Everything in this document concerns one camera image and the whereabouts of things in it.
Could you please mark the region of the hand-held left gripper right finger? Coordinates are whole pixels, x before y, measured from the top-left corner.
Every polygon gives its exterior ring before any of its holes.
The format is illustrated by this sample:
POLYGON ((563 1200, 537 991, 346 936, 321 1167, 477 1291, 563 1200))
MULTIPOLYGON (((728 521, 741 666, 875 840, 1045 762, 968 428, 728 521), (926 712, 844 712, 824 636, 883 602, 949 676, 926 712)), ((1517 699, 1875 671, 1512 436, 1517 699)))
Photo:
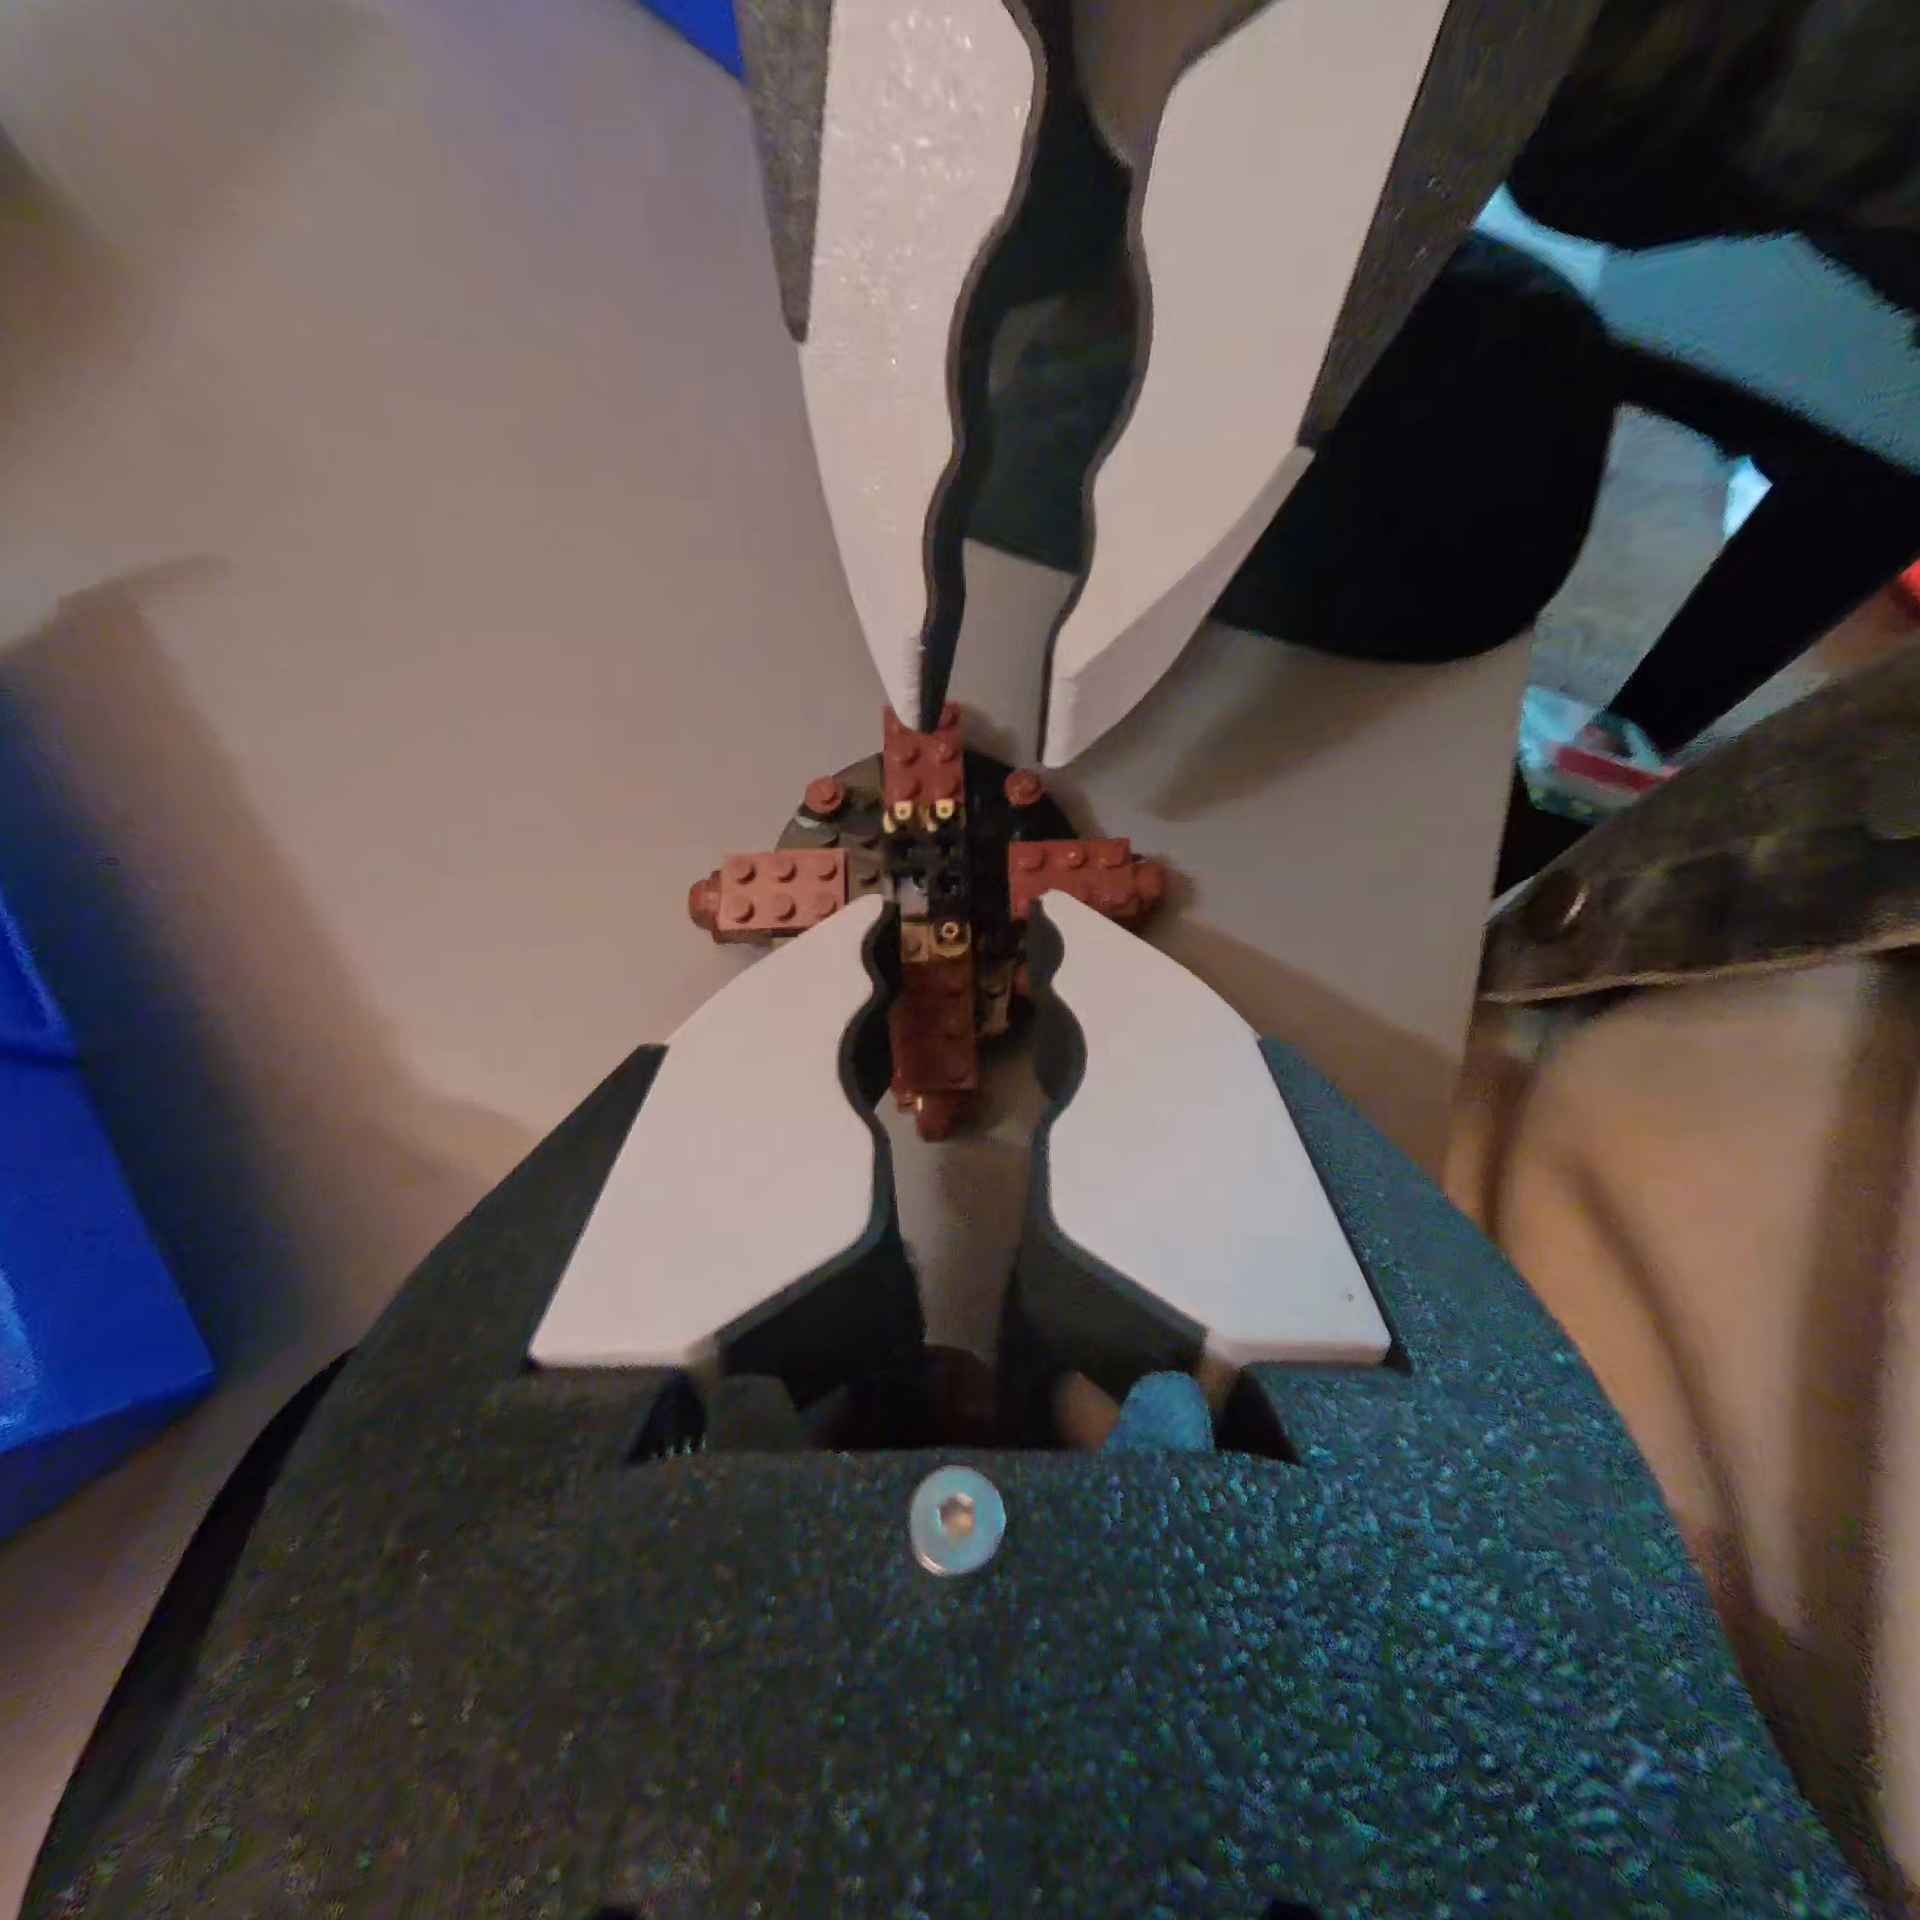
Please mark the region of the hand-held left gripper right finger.
POLYGON ((1382 1309, 1260 1036, 1091 906, 1033 909, 1048 1120, 1026 1299, 1083 1373, 1380 1365, 1382 1309))

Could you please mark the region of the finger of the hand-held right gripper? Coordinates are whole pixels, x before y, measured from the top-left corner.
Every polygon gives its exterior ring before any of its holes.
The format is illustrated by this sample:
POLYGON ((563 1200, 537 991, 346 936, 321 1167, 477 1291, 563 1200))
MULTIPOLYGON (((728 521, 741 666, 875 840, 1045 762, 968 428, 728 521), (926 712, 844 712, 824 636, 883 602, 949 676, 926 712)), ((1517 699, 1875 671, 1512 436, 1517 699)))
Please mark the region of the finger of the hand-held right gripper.
POLYGON ((930 691, 964 309, 1024 193, 1042 99, 1029 5, 829 8, 801 379, 854 624, 902 723, 930 691))
POLYGON ((1096 90, 1137 147, 1141 346, 1048 645, 1040 760, 1177 663, 1313 455, 1307 402, 1448 5, 1117 5, 1096 90))

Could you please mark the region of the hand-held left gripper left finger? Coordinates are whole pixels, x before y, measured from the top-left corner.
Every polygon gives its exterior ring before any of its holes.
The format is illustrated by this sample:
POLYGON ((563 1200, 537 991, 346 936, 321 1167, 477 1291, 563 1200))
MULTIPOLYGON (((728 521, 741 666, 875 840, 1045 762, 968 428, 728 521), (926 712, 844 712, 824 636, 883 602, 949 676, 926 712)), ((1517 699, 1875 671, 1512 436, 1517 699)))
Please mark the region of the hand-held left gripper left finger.
POLYGON ((897 1226, 858 1044, 886 906, 865 896, 749 962, 664 1044, 528 1360, 546 1372, 741 1363, 798 1330, 897 1226))

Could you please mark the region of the round brown orange lego build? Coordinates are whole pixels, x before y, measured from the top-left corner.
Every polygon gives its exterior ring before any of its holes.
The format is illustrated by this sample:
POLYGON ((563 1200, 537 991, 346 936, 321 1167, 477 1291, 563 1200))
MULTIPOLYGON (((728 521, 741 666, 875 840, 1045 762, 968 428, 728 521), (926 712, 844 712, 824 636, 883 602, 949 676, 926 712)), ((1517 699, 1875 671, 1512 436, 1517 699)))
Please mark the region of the round brown orange lego build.
POLYGON ((1141 928, 1166 889, 1126 837, 1078 832, 1038 768, 973 747, 969 712, 947 703, 930 730, 885 709, 881 751, 812 780, 771 848, 723 856, 689 917, 717 945, 771 946, 858 899, 892 906, 892 1092, 941 1141, 973 1112, 981 1052, 1018 1026, 1033 904, 1069 896, 1141 928))

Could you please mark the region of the blue bin with paper bags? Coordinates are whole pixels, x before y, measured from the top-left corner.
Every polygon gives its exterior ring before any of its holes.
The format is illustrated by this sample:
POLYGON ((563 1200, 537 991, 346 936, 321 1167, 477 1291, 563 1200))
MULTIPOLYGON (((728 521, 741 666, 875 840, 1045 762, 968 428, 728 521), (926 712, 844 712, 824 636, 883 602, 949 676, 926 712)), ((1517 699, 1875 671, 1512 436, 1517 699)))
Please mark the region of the blue bin with paper bags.
POLYGON ((745 81, 745 58, 737 25, 737 8, 730 0, 644 0, 633 2, 640 12, 664 24, 690 48, 720 66, 733 81, 745 81))

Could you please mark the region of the blue bin with lego pieces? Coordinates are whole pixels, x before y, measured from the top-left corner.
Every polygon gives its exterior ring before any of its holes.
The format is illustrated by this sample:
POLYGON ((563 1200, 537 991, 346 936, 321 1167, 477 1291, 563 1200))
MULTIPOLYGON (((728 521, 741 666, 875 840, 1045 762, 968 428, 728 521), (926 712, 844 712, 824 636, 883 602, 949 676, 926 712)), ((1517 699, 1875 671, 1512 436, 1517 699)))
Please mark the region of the blue bin with lego pieces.
POLYGON ((3 915, 3 1538, 206 1399, 214 1367, 3 915))

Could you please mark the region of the grey mesh office chair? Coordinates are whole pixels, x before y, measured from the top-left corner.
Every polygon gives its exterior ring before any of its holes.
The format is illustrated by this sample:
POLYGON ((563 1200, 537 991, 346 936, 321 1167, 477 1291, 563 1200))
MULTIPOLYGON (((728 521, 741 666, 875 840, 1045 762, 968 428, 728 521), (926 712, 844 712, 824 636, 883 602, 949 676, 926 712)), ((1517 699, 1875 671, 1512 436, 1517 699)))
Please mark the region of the grey mesh office chair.
POLYGON ((1612 248, 1512 187, 1477 233, 1600 328, 1616 450, 1541 636, 1569 691, 1675 755, 1781 676, 1835 676, 1916 563, 1916 306, 1790 232, 1612 248))

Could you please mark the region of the person's beige shirt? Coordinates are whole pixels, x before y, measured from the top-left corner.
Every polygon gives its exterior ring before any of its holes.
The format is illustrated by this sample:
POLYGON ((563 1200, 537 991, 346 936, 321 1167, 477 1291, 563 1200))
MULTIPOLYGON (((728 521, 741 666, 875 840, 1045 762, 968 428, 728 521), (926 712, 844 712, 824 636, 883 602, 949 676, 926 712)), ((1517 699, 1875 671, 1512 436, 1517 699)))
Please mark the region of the person's beige shirt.
POLYGON ((1444 1186, 1620 1410, 1870 1898, 1916 1916, 1916 953, 1485 1002, 1444 1186))

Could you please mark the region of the red white packet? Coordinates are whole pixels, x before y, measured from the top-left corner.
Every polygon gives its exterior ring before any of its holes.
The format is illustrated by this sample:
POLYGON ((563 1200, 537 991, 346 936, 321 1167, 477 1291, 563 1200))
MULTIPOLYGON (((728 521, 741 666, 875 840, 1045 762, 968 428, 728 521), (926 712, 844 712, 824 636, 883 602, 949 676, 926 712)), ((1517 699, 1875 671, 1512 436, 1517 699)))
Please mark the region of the red white packet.
POLYGON ((1528 689, 1517 770, 1536 810, 1582 826, 1619 816, 1675 775, 1640 728, 1552 689, 1528 689))

